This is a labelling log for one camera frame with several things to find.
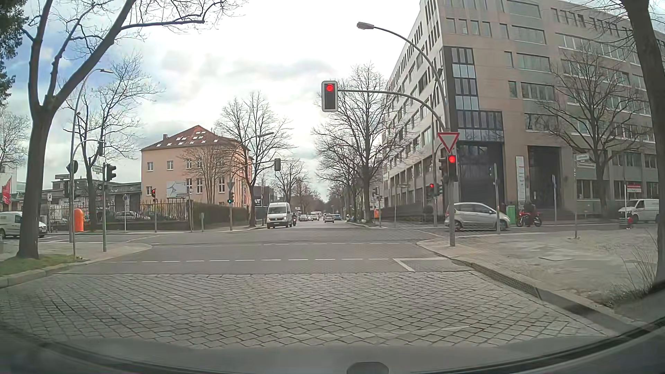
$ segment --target red tiled roof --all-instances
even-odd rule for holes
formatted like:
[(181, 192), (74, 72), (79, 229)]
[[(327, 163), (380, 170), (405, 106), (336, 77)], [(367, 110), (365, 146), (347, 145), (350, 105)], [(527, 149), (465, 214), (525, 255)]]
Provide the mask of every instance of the red tiled roof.
[(215, 143), (222, 143), (229, 146), (237, 146), (240, 144), (236, 139), (215, 135), (214, 132), (209, 131), (208, 129), (202, 126), (196, 125), (194, 127), (188, 128), (187, 130), (181, 131), (173, 136), (169, 136), (166, 139), (162, 139), (156, 143), (144, 147), (143, 149), (141, 149), (141, 152), (145, 150), (157, 150), (164, 148), (205, 146)]

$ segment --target road sign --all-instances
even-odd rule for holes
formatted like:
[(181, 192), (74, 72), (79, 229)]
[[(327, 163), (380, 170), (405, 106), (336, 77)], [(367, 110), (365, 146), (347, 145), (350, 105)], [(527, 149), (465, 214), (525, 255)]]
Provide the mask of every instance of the road sign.
[(593, 162), (578, 162), (577, 163), (577, 168), (584, 168), (584, 169), (595, 169), (596, 164)]
[(589, 161), (589, 154), (588, 153), (576, 154), (575, 155), (575, 161), (577, 161), (577, 162)]
[(439, 136), (441, 143), (444, 143), (444, 148), (448, 153), (452, 153), (460, 134), (458, 132), (439, 132), (437, 135)]
[(638, 194), (642, 193), (642, 185), (641, 184), (628, 184), (626, 185), (626, 191), (627, 192), (636, 192)]

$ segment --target yield sign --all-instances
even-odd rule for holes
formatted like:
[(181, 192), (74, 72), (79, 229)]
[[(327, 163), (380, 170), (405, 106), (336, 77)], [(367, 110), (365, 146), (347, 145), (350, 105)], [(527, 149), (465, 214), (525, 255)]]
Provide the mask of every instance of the yield sign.
[(437, 135), (441, 139), (441, 143), (444, 143), (444, 147), (448, 153), (452, 153), (460, 134), (458, 132), (438, 132)]

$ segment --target sidewalk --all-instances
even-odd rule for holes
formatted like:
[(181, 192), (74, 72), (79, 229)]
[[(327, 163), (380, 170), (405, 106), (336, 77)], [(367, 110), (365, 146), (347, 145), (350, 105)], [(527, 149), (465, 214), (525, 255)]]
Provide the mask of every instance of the sidewalk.
[(587, 230), (579, 232), (579, 239), (573, 235), (572, 231), (513, 233), (460, 238), (454, 248), (443, 238), (418, 245), (500, 273), (505, 283), (541, 282), (632, 319), (651, 322), (665, 314), (665, 297), (638, 299), (656, 269), (655, 228)]

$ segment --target grass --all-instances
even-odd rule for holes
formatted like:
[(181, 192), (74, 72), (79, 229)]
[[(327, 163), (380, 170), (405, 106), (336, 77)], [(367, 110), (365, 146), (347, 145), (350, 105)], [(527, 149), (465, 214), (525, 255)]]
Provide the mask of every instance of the grass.
[(0, 276), (25, 272), (27, 270), (43, 269), (53, 265), (83, 262), (84, 259), (73, 255), (53, 254), (41, 256), (39, 260), (34, 258), (12, 257), (0, 262)]

